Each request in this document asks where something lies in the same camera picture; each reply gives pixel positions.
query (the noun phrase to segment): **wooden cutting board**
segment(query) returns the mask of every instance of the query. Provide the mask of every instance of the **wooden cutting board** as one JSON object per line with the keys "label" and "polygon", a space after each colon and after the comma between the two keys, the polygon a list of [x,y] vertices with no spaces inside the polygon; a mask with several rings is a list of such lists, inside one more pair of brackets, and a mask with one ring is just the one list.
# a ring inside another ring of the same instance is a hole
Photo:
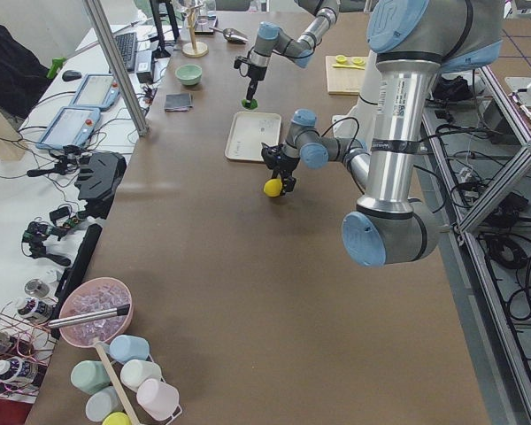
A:
{"label": "wooden cutting board", "polygon": [[[367,62],[367,57],[360,57]],[[362,85],[366,71],[361,69],[333,68],[333,64],[335,63],[335,56],[325,56],[328,94],[357,96],[360,93],[360,86]]]}

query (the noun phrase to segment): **yellow cup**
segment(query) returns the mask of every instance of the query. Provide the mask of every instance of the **yellow cup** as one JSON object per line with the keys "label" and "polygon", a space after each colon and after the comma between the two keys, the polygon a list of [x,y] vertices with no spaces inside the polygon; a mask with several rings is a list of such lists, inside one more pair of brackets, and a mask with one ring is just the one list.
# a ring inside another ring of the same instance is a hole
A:
{"label": "yellow cup", "polygon": [[110,413],[103,421],[103,425],[132,425],[127,414],[122,412]]}

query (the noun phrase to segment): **black shirt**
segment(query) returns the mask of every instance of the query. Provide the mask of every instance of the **black shirt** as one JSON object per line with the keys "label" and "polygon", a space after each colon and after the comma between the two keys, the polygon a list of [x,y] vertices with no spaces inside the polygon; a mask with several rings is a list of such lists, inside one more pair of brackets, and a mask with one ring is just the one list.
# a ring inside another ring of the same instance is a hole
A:
{"label": "black shirt", "polygon": [[0,107],[26,118],[51,83],[47,72],[34,53],[0,25]]}

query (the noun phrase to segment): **black mouse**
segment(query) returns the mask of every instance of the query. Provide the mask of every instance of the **black mouse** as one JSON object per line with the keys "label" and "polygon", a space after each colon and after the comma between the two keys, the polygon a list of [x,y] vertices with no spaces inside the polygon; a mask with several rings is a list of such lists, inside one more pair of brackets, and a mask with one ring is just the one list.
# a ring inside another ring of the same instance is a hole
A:
{"label": "black mouse", "polygon": [[82,73],[69,69],[61,75],[63,81],[79,80],[82,77]]}

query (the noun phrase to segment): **pink bowl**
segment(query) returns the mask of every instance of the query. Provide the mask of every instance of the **pink bowl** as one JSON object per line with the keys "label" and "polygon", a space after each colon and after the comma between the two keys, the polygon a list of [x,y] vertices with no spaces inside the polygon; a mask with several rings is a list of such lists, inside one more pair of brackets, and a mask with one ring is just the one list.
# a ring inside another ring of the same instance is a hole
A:
{"label": "pink bowl", "polygon": [[95,338],[109,343],[116,336],[123,334],[132,321],[134,313],[132,294],[124,283],[113,277],[97,277],[84,282],[67,297],[59,312],[59,319],[124,304],[130,304],[130,311],[126,316],[61,328],[59,330],[61,336],[70,345],[89,348],[93,346]]}

